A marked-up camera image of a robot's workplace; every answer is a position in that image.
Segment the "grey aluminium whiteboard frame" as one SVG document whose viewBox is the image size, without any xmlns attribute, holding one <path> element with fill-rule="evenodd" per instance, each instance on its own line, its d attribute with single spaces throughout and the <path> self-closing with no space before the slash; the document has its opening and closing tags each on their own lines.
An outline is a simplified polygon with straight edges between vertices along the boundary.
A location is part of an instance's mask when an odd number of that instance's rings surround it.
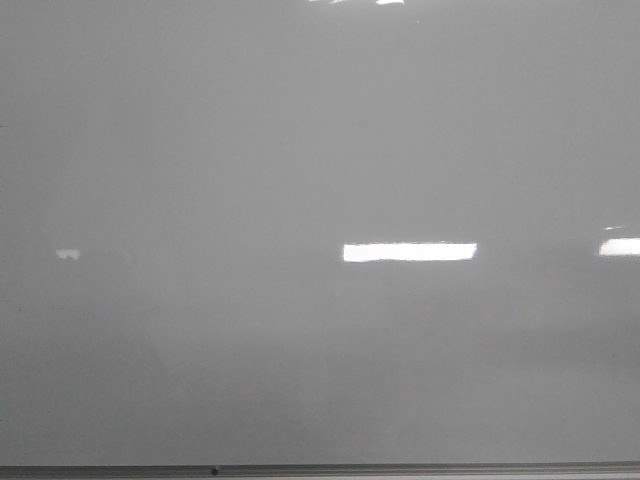
<svg viewBox="0 0 640 480">
<path fill-rule="evenodd" d="M 3 466 L 3 479 L 637 479 L 637 461 Z"/>
</svg>

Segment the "white whiteboard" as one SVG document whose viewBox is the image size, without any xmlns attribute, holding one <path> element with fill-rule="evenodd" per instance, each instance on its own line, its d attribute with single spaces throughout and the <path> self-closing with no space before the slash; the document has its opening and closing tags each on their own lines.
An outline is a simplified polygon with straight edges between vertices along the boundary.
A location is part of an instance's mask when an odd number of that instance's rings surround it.
<svg viewBox="0 0 640 480">
<path fill-rule="evenodd" d="M 635 1 L 5 1 L 4 465 L 635 461 Z"/>
</svg>

